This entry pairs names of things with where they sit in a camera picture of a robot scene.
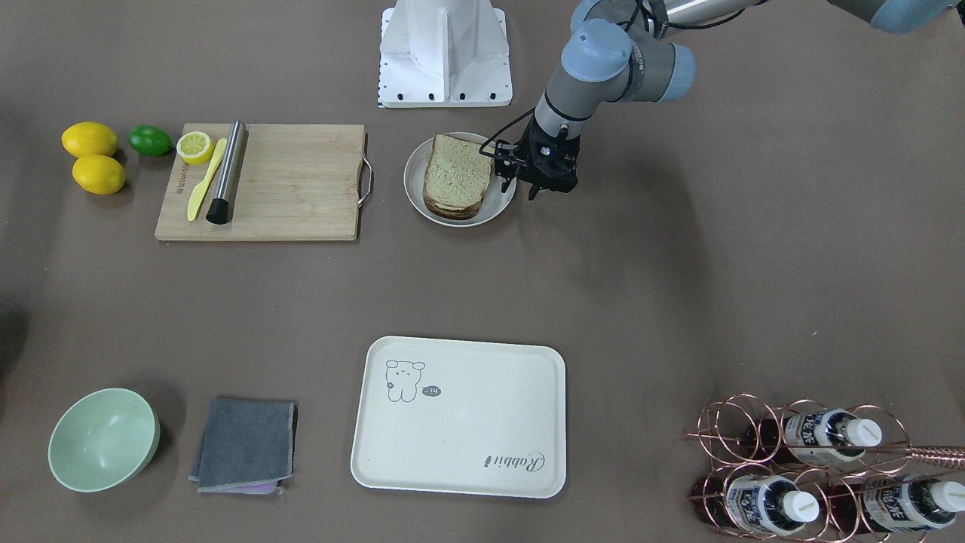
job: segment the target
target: dark glass bottle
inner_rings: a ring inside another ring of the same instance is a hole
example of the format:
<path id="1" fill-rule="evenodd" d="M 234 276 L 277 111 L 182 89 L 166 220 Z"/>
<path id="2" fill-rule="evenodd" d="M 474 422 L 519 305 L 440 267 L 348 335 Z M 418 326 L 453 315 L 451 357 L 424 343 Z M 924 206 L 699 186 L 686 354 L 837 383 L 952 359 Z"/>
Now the dark glass bottle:
<path id="1" fill-rule="evenodd" d="M 814 520 L 818 512 L 813 496 L 778 475 L 737 477 L 726 491 L 724 482 L 712 477 L 706 485 L 703 481 L 694 485 L 690 495 L 719 495 L 693 500 L 694 510 L 704 522 L 757 534 L 791 535 Z"/>
<path id="2" fill-rule="evenodd" d="M 756 432 L 758 426 L 760 440 Z M 796 467 L 845 464 L 865 454 L 863 448 L 857 447 L 881 443 L 881 428 L 873 420 L 859 418 L 843 409 L 789 416 L 784 419 L 784 426 L 783 443 L 778 421 L 766 418 L 759 425 L 747 428 L 742 444 L 754 460 L 767 458 L 777 448 L 771 460 Z"/>
<path id="3" fill-rule="evenodd" d="M 855 524 L 856 534 L 942 529 L 955 522 L 956 512 L 965 510 L 965 486 L 953 481 L 904 475 L 848 486 L 856 493 L 857 504 L 844 485 L 829 492 L 831 514 L 844 532 L 851 532 Z"/>

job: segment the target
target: cartoon bear drawing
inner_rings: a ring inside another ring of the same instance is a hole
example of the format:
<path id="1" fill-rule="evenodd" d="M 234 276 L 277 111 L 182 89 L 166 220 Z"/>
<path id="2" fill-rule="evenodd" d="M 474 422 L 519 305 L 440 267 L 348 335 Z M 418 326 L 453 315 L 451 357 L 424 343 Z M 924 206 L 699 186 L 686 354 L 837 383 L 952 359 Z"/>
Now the cartoon bear drawing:
<path id="1" fill-rule="evenodd" d="M 399 400 L 409 403 L 416 399 L 419 393 L 419 381 L 422 380 L 424 362 L 409 362 L 406 360 L 385 361 L 385 383 L 389 388 L 389 401 Z"/>

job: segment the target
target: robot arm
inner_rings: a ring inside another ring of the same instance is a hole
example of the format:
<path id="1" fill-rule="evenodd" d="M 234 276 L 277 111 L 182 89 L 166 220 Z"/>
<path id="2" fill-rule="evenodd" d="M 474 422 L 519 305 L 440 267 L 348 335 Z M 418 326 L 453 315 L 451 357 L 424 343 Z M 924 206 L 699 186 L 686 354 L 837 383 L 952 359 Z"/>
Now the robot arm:
<path id="1" fill-rule="evenodd" d="M 538 105 L 489 138 L 533 117 L 519 141 L 496 140 L 496 175 L 503 191 L 512 179 L 540 190 L 570 192 L 577 185 L 580 133 L 604 101 L 683 98 L 696 75 L 690 50 L 662 43 L 678 30 L 703 29 L 733 19 L 767 0 L 583 0 L 570 21 L 571 37 Z M 915 30 L 947 10 L 951 0 L 829 0 L 875 28 Z M 706 24 L 715 19 L 717 22 Z"/>

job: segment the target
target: bottle label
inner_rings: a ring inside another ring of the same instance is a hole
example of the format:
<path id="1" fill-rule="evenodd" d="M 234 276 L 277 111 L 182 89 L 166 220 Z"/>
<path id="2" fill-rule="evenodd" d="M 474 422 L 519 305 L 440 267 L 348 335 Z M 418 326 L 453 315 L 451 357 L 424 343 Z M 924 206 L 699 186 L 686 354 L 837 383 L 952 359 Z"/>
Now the bottle label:
<path id="1" fill-rule="evenodd" d="M 922 531 L 948 526 L 929 521 L 918 512 L 908 497 L 909 483 L 896 484 L 908 477 L 909 475 L 902 475 L 869 481 L 862 495 L 862 503 L 868 516 L 890 531 Z"/>
<path id="2" fill-rule="evenodd" d="M 806 448 L 812 445 L 830 445 L 827 421 L 843 410 L 821 413 L 796 414 L 785 425 L 785 443 L 792 445 L 790 452 L 802 462 L 814 466 L 831 466 L 849 462 L 854 458 L 844 456 L 833 448 Z"/>
<path id="3" fill-rule="evenodd" d="M 739 528 L 765 535 L 772 533 L 791 535 L 794 533 L 774 526 L 774 523 L 764 514 L 762 493 L 766 490 L 767 485 L 776 478 L 778 477 L 773 475 L 768 477 L 745 475 L 736 478 L 731 483 L 724 499 L 724 506 Z"/>

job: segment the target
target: citrus fruit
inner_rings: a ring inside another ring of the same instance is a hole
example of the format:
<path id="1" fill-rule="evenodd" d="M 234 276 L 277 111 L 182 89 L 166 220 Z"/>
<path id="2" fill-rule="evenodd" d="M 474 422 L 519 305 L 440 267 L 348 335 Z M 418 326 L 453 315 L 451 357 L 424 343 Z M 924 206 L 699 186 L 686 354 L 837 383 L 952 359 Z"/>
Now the citrus fruit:
<path id="1" fill-rule="evenodd" d="M 73 164 L 73 179 L 94 194 L 112 194 L 124 186 L 124 167 L 111 157 L 87 155 Z"/>
<path id="2" fill-rule="evenodd" d="M 178 156 L 188 164 L 201 164 L 211 160 L 214 146 L 204 132 L 191 131 L 178 140 Z"/>
<path id="3" fill-rule="evenodd" d="M 129 132 L 127 143 L 141 155 L 160 157 L 171 151 L 171 136 L 153 125 L 141 125 Z"/>
<path id="4" fill-rule="evenodd" d="M 104 155 L 111 157 L 118 151 L 118 136 L 101 123 L 86 121 L 64 130 L 61 134 L 64 149 L 75 157 Z"/>

